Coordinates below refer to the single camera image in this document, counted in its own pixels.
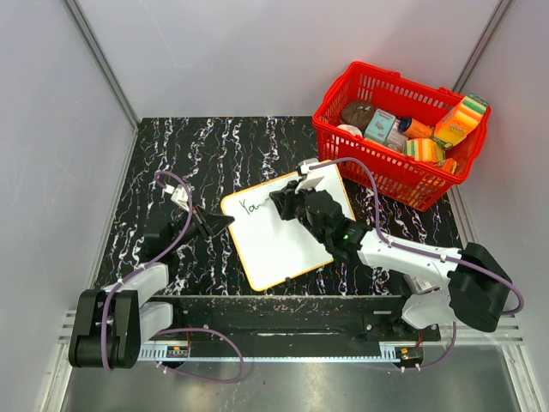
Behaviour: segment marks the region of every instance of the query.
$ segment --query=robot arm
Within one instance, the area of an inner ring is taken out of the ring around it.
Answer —
[[[433,290],[412,294],[398,314],[415,329],[456,319],[485,332],[497,328],[509,289],[462,264],[446,260],[455,258],[477,264],[510,282],[483,246],[470,243],[465,250],[440,248],[404,239],[395,241],[391,236],[387,244],[376,230],[345,217],[328,192],[317,191],[322,170],[310,171],[309,166],[310,161],[300,164],[301,181],[289,182],[281,191],[269,194],[281,219],[298,219],[336,260],[397,270],[429,282]],[[420,253],[394,247],[393,243]]]
[[[148,227],[143,240],[141,257],[144,262],[162,253],[181,232],[187,214],[191,213],[190,225],[177,250],[183,243],[202,236],[214,237],[227,228],[234,218],[209,213],[194,206],[190,210],[186,193],[181,186],[166,186],[165,192],[172,195],[172,201],[184,210],[184,216],[163,227]],[[172,324],[172,305],[165,302],[148,302],[170,281],[168,263],[175,252],[167,254],[156,264],[144,265],[146,269],[136,274],[114,294],[109,307],[107,322],[106,352],[108,363],[113,368],[131,368],[137,362],[142,342],[146,342],[159,331]],[[101,315],[107,295],[116,283],[102,290],[84,291],[78,300],[75,324],[69,345],[69,362],[73,367],[102,367],[101,359]]]

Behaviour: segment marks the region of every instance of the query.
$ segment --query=orange striped sponge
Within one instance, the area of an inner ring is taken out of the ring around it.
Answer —
[[[431,139],[413,139],[406,142],[404,148],[406,156],[412,156],[417,161],[438,163],[443,161],[444,150]]]

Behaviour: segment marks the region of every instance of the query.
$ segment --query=teal box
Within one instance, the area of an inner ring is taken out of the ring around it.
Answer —
[[[374,117],[368,124],[368,127],[366,127],[364,139],[370,139],[376,143],[384,144],[395,121],[396,117],[391,113],[377,109],[374,113]]]

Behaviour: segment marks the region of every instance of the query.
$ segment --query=brown plush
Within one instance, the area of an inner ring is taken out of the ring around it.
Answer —
[[[354,100],[343,108],[340,121],[358,127],[364,133],[366,126],[374,116],[376,107],[363,100]]]

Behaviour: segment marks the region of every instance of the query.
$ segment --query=orange can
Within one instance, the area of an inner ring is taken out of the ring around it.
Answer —
[[[432,137],[432,129],[414,118],[402,118],[398,125],[398,131],[411,139],[430,139]]]

